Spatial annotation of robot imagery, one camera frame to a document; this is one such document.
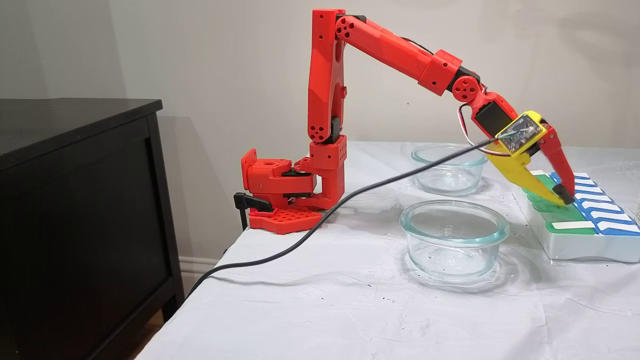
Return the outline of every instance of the wire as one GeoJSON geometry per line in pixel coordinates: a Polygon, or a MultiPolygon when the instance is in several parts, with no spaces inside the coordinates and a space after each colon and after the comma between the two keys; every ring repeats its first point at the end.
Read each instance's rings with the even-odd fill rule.
{"type": "MultiPolygon", "coordinates": [[[[505,134],[505,135],[501,135],[500,138],[508,136],[509,134],[505,134]]],[[[216,272],[219,272],[221,270],[226,270],[226,269],[231,269],[231,268],[243,268],[243,267],[247,267],[247,266],[255,266],[255,265],[261,265],[261,264],[265,264],[268,263],[270,261],[279,259],[285,255],[287,255],[288,253],[292,252],[293,250],[296,250],[300,245],[302,245],[307,239],[309,239],[309,237],[311,235],[313,235],[313,233],[318,230],[325,221],[327,221],[327,219],[329,219],[329,217],[331,215],[333,215],[336,210],[338,210],[342,205],[344,205],[345,203],[347,203],[347,201],[353,199],[354,197],[360,195],[361,193],[365,193],[368,192],[369,190],[373,190],[375,188],[379,188],[381,186],[385,186],[388,185],[390,183],[394,183],[398,180],[402,180],[405,179],[407,177],[410,176],[414,176],[415,174],[418,174],[420,172],[423,172],[425,170],[428,170],[432,167],[436,167],[442,163],[445,163],[449,160],[455,159],[458,156],[461,156],[463,154],[466,154],[470,151],[476,150],[476,149],[480,149],[483,146],[487,146],[490,143],[494,142],[498,140],[498,138],[492,138],[489,140],[484,140],[482,142],[479,142],[477,144],[472,144],[472,146],[470,147],[466,147],[462,150],[456,151],[451,155],[445,156],[444,158],[440,159],[440,160],[436,160],[428,165],[424,165],[423,167],[419,167],[415,170],[411,170],[409,172],[405,172],[403,174],[400,174],[398,176],[394,176],[394,177],[390,177],[389,179],[386,180],[382,180],[378,183],[375,184],[371,184],[369,186],[365,186],[361,189],[358,189],[356,191],[354,191],[353,193],[350,193],[349,195],[343,197],[340,201],[338,201],[338,203],[336,203],[336,205],[334,205],[331,209],[327,210],[326,213],[324,213],[324,215],[322,216],[322,218],[320,219],[320,221],[318,221],[318,223],[316,224],[316,226],[312,227],[311,230],[309,230],[306,234],[304,234],[302,236],[302,238],[300,238],[300,240],[298,240],[295,244],[291,245],[289,248],[279,252],[278,254],[275,255],[271,255],[268,258],[264,258],[264,259],[260,259],[260,260],[255,260],[255,261],[247,261],[245,263],[232,263],[232,264],[225,264],[225,265],[220,265],[217,266],[209,271],[207,271],[206,273],[204,273],[199,279],[198,281],[193,285],[191,291],[189,292],[189,295],[187,295],[187,298],[196,290],[196,288],[198,288],[198,286],[200,284],[202,284],[203,281],[205,281],[209,276],[215,274],[216,272]]]]}
{"type": "Polygon", "coordinates": [[[417,42],[415,42],[415,41],[411,40],[410,38],[403,38],[403,37],[400,37],[400,38],[401,38],[401,39],[403,39],[403,40],[406,40],[406,41],[408,41],[408,42],[410,42],[410,43],[412,43],[413,45],[416,45],[417,47],[421,48],[422,50],[425,50],[427,53],[429,53],[429,54],[433,55],[433,53],[431,52],[431,50],[429,50],[429,49],[427,49],[426,47],[424,47],[424,46],[422,46],[422,45],[418,44],[417,42]]]}
{"type": "MultiPolygon", "coordinates": [[[[474,143],[471,141],[471,139],[469,138],[469,135],[467,133],[467,125],[465,124],[465,116],[462,114],[462,108],[464,108],[465,106],[470,106],[470,105],[465,103],[465,104],[460,105],[460,107],[458,108],[458,120],[460,121],[460,127],[462,128],[462,133],[465,135],[465,138],[467,139],[467,142],[469,143],[469,145],[473,145],[474,143]]],[[[508,136],[510,136],[512,134],[514,134],[514,133],[503,134],[501,137],[508,137],[508,136]]],[[[478,150],[482,151],[485,154],[494,155],[494,156],[511,156],[511,154],[509,154],[507,152],[491,151],[491,150],[482,149],[482,148],[478,148],[478,150]]]]}

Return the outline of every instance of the clear glass bowl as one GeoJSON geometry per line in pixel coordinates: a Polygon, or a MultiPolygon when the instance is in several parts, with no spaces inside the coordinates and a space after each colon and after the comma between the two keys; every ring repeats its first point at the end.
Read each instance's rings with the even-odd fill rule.
{"type": "Polygon", "coordinates": [[[496,211],[458,200],[433,200],[402,212],[409,258],[427,274],[467,280],[489,272],[509,223],[496,211]]]}
{"type": "MultiPolygon", "coordinates": [[[[465,146],[454,143],[429,145],[412,151],[411,158],[416,162],[416,167],[420,167],[464,148],[465,146]]],[[[482,152],[471,151],[417,174],[416,182],[429,193],[448,196],[465,195],[477,188],[482,167],[486,162],[487,158],[482,152]]]]}

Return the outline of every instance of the black dresser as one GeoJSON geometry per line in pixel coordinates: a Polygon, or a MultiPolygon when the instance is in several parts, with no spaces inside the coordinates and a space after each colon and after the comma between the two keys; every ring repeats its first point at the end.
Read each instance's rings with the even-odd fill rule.
{"type": "Polygon", "coordinates": [[[0,99],[0,359],[117,359],[184,301],[161,109],[0,99]]]}

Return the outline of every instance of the wall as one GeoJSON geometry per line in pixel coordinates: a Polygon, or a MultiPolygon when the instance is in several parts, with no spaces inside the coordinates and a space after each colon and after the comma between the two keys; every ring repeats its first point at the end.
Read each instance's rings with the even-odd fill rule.
{"type": "Polygon", "coordinates": [[[47,97],[47,82],[25,1],[0,0],[0,98],[7,97],[47,97]]]}
{"type": "MultiPolygon", "coordinates": [[[[201,272],[239,234],[231,195],[242,190],[240,157],[252,147],[265,158],[307,151],[314,6],[347,8],[446,49],[516,109],[542,113],[565,145],[640,146],[633,0],[28,0],[29,11],[17,11],[33,23],[20,39],[29,64],[40,60],[27,78],[44,79],[46,95],[163,100],[179,250],[184,268],[201,272]]],[[[350,139],[461,142],[450,95],[438,98],[355,49],[346,50],[345,73],[350,139]]],[[[2,94],[46,96],[5,85],[2,94]]]]}

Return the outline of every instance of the black cable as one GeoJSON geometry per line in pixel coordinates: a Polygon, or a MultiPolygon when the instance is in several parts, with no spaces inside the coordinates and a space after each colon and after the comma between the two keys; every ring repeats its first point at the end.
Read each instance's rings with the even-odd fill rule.
{"type": "Polygon", "coordinates": [[[331,209],[327,210],[326,213],[324,213],[324,215],[322,216],[322,218],[320,219],[320,221],[318,221],[318,223],[316,224],[316,226],[312,227],[311,230],[309,230],[306,234],[304,234],[302,236],[302,238],[300,238],[300,240],[298,240],[295,244],[291,245],[289,248],[279,252],[278,254],[275,255],[271,255],[268,258],[264,258],[264,259],[260,259],[260,260],[254,260],[254,261],[247,261],[245,263],[232,263],[232,264],[225,264],[225,265],[220,265],[217,266],[209,271],[207,271],[206,273],[204,273],[199,279],[198,281],[193,285],[193,287],[191,288],[191,291],[189,292],[189,295],[187,295],[187,298],[196,290],[196,288],[202,284],[203,281],[206,280],[206,278],[208,278],[209,276],[211,276],[212,274],[219,272],[220,270],[226,270],[226,269],[231,269],[231,268],[243,268],[243,267],[247,267],[247,266],[255,266],[255,265],[261,265],[264,263],[268,263],[270,261],[273,261],[275,259],[279,259],[285,255],[287,255],[288,253],[292,252],[293,250],[296,250],[300,245],[302,245],[302,243],[304,243],[307,239],[309,239],[309,237],[311,235],[313,235],[313,233],[318,230],[325,221],[327,221],[327,219],[329,219],[329,217],[331,215],[333,215],[333,213],[338,210],[342,205],[344,205],[345,203],[347,203],[347,201],[353,199],[354,197],[360,195],[361,193],[364,192],[368,192],[369,190],[373,190],[375,188],[379,188],[381,186],[385,186],[388,185],[390,183],[394,183],[398,180],[402,180],[404,178],[410,177],[410,176],[414,176],[415,174],[418,174],[420,172],[423,172],[425,170],[428,170],[432,167],[438,166],[442,163],[445,163],[449,160],[455,159],[458,156],[461,156],[463,154],[466,154],[470,151],[476,150],[480,147],[484,147],[489,145],[490,143],[494,142],[498,140],[497,138],[492,138],[489,140],[485,140],[482,142],[479,142],[473,146],[470,147],[466,147],[460,151],[456,151],[451,155],[447,155],[444,158],[440,159],[440,160],[436,160],[428,165],[424,165],[423,167],[419,167],[415,170],[411,170],[409,172],[405,172],[403,174],[400,174],[398,176],[394,176],[394,177],[390,177],[389,179],[386,180],[382,180],[378,183],[375,184],[371,184],[369,186],[365,186],[361,189],[358,189],[352,193],[350,193],[349,195],[343,197],[340,201],[338,201],[338,203],[336,203],[336,205],[334,205],[331,209]]]}
{"type": "Polygon", "coordinates": [[[422,45],[418,44],[417,42],[415,42],[415,41],[411,40],[410,38],[405,38],[405,37],[400,37],[400,38],[401,38],[401,39],[403,39],[403,40],[406,40],[406,41],[408,41],[408,42],[410,42],[410,43],[412,43],[413,45],[416,45],[417,47],[421,48],[422,50],[425,50],[427,53],[429,53],[429,54],[433,55],[433,53],[431,52],[431,50],[429,50],[429,49],[427,49],[426,47],[424,47],[424,46],[422,46],[422,45]]]}

